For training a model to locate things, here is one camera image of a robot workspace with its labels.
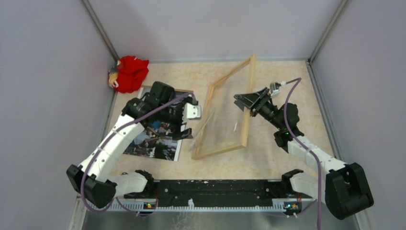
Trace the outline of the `printed photo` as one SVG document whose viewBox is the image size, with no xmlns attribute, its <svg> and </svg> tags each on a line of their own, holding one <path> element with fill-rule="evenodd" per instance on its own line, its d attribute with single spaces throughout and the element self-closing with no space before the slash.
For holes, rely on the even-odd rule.
<svg viewBox="0 0 406 230">
<path fill-rule="evenodd" d="M 149 89 L 142 90 L 141 96 Z M 186 122 L 181 126 L 173 126 L 159 121 L 142 125 L 145 130 L 133 139 L 125 149 L 124 154 L 176 161 L 179 156 L 181 140 L 174 141 L 172 135 L 174 132 L 185 130 Z"/>
</svg>

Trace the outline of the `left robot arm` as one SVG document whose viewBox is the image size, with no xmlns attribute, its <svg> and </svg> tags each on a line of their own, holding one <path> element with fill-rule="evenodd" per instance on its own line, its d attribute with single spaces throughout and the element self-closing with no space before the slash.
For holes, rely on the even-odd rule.
<svg viewBox="0 0 406 230">
<path fill-rule="evenodd" d="M 155 81 L 149 92 L 141 98 L 132 98 L 124 106 L 111 131 L 96 149 L 79 165 L 70 165 L 66 171 L 74 190 L 81 196 L 88 210 L 105 212 L 115 198 L 137 193 L 142 198 L 153 194 L 151 174 L 137 170 L 111 176 L 110 173 L 134 139 L 161 121 L 176 127 L 173 140 L 191 139 L 192 129 L 181 130 L 188 120 L 200 119 L 202 109 L 193 92 L 176 96 L 176 90 Z"/>
</svg>

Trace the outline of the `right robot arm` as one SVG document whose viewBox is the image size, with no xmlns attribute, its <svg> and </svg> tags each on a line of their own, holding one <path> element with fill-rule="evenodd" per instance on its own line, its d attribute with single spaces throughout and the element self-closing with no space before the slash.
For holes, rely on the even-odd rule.
<svg viewBox="0 0 406 230">
<path fill-rule="evenodd" d="M 281 192 L 286 197 L 297 193 L 321 198 L 330 213 L 343 220 L 374 205 L 364 169 L 356 162 L 345 163 L 313 144 L 297 127 L 298 107 L 285 103 L 281 108 L 273 104 L 269 88 L 234 95 L 235 104 L 248 109 L 250 115 L 262 116 L 278 130 L 274 133 L 278 147 L 295 156 L 318 175 L 313 177 L 295 169 L 282 175 Z"/>
</svg>

